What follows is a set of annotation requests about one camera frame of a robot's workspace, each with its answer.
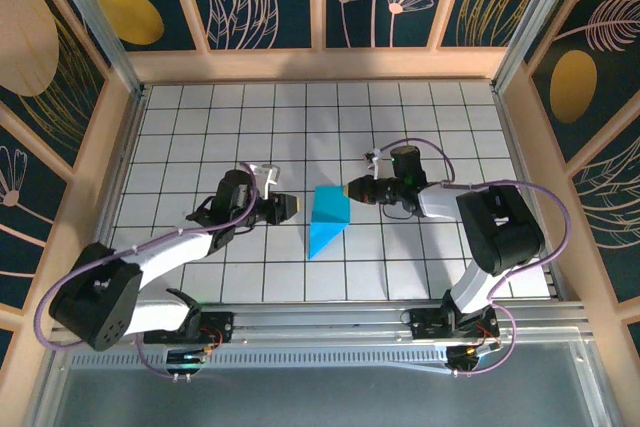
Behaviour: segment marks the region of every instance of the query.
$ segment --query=red wire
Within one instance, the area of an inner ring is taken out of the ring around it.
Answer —
[[[213,327],[213,329],[214,329],[216,332],[218,332],[218,335],[219,335],[219,338],[220,338],[220,340],[218,341],[218,345],[216,345],[216,346],[214,347],[214,350],[215,350],[215,349],[217,349],[218,347],[220,347],[220,346],[222,345],[222,342],[224,342],[224,335],[222,334],[222,331],[221,331],[220,329],[218,329],[217,327]],[[201,331],[201,332],[204,332],[204,333],[206,333],[206,334],[208,334],[208,335],[209,335],[209,337],[211,337],[212,342],[213,342],[214,344],[216,343],[216,336],[215,336],[215,335],[213,335],[213,334],[211,333],[211,331],[210,331],[210,330],[208,330],[208,329],[206,329],[206,328],[204,328],[204,327],[200,327],[200,331]]]
[[[485,339],[487,337],[493,337],[496,340],[496,342],[500,343],[500,339],[498,339],[495,335],[493,335],[491,332],[489,332],[487,329],[485,329],[484,326],[480,322],[478,322],[477,326],[484,333]]]

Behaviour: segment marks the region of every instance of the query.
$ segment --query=cable clip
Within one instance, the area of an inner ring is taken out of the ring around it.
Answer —
[[[378,180],[378,161],[382,157],[382,152],[378,148],[374,148],[364,154],[364,161],[367,163],[367,169],[373,170],[373,178]]]

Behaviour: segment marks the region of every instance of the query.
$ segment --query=aluminum frame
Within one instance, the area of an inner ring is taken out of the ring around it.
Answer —
[[[498,67],[494,84],[502,92],[520,66],[536,35],[558,0],[531,0]]]
[[[134,95],[140,95],[141,82],[136,75],[122,43],[98,4],[98,0],[72,0],[77,10],[95,35],[103,52],[120,74],[127,88]]]
[[[564,343],[588,405],[594,426],[620,425],[620,416],[604,376],[584,308],[579,302],[504,302],[518,326],[518,342]],[[207,305],[206,311],[235,313],[229,344],[203,364],[215,369],[380,366],[449,374],[443,369],[444,346],[414,341],[402,319],[409,308],[437,307],[430,302],[335,304]],[[510,342],[508,319],[501,321],[502,339]],[[164,346],[146,346],[145,357],[162,366]],[[74,370],[140,370],[145,367],[130,341],[106,352],[88,347],[52,356],[46,384],[27,425],[53,425],[67,375]]]

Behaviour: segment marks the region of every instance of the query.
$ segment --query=blue triangular prism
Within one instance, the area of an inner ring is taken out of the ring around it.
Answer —
[[[351,203],[341,186],[316,187],[311,214],[309,259],[324,249],[351,221]]]

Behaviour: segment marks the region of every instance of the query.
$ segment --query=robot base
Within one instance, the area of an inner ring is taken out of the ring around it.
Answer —
[[[420,339],[478,339],[485,331],[492,337],[500,337],[496,311],[491,306],[470,314],[463,314],[447,290],[442,305],[432,309],[410,309],[409,326],[414,340]]]
[[[195,336],[186,336],[180,331],[153,330],[144,334],[145,344],[191,345],[210,344],[211,335],[216,343],[222,334],[222,343],[231,341],[233,335],[233,313],[231,312],[200,312],[198,331]]]

